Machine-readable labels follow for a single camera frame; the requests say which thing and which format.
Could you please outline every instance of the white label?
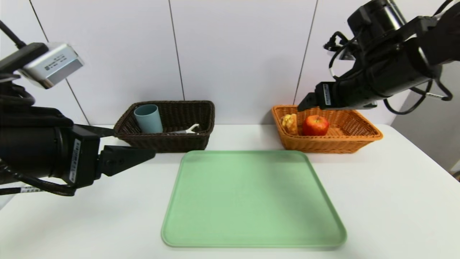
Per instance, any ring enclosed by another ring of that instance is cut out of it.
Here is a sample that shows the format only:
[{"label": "white label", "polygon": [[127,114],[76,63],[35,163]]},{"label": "white label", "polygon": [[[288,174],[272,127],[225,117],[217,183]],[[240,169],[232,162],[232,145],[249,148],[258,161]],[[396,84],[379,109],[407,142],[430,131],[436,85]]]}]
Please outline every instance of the white label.
[{"label": "white label", "polygon": [[21,193],[36,193],[41,192],[41,189],[33,186],[21,187]]},{"label": "white label", "polygon": [[77,176],[77,167],[78,167],[78,158],[80,156],[80,145],[81,141],[75,139],[74,142],[74,151],[72,153],[72,162],[70,163],[70,174],[69,180],[75,183],[75,178]]},{"label": "white label", "polygon": [[322,84],[322,89],[324,92],[324,101],[326,102],[326,105],[331,105],[331,94],[329,93],[329,85],[328,84]]}]

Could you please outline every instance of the green tray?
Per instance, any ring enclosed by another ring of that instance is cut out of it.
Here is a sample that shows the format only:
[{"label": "green tray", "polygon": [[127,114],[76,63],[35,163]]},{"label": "green tray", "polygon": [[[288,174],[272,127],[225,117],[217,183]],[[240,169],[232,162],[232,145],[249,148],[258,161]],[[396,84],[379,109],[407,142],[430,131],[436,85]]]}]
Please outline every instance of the green tray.
[{"label": "green tray", "polygon": [[336,247],[346,230],[298,151],[192,151],[161,230],[171,247]]}]

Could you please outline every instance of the light blue cup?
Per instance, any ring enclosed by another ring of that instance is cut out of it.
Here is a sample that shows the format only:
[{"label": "light blue cup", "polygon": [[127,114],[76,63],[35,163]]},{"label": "light blue cup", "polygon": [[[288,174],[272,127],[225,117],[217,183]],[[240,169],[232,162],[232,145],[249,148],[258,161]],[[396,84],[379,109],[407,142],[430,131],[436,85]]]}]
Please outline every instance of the light blue cup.
[{"label": "light blue cup", "polygon": [[134,110],[134,116],[136,117],[139,127],[143,133],[163,132],[163,125],[161,124],[158,106],[154,104],[139,106]]}]

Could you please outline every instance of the red apple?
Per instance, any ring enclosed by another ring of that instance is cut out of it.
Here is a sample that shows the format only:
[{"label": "red apple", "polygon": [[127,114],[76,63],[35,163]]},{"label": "red apple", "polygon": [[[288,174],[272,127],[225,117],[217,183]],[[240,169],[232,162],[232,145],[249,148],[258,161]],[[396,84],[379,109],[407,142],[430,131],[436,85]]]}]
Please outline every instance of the red apple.
[{"label": "red apple", "polygon": [[324,136],[329,129],[329,122],[319,115],[308,116],[302,127],[304,136]]}]

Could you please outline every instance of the white table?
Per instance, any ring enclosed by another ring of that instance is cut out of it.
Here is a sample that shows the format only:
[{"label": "white table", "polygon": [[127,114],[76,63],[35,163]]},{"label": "white table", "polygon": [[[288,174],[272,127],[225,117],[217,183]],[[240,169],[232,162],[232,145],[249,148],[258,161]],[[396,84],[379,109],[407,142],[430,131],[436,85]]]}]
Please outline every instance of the white table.
[{"label": "white table", "polygon": [[[75,197],[16,195],[0,211],[0,258],[460,258],[460,183],[393,128],[378,128],[383,140],[356,154],[307,155],[348,232],[338,249],[166,246],[160,229],[183,154],[158,154]],[[273,125],[216,125],[207,149],[282,146]]]}]

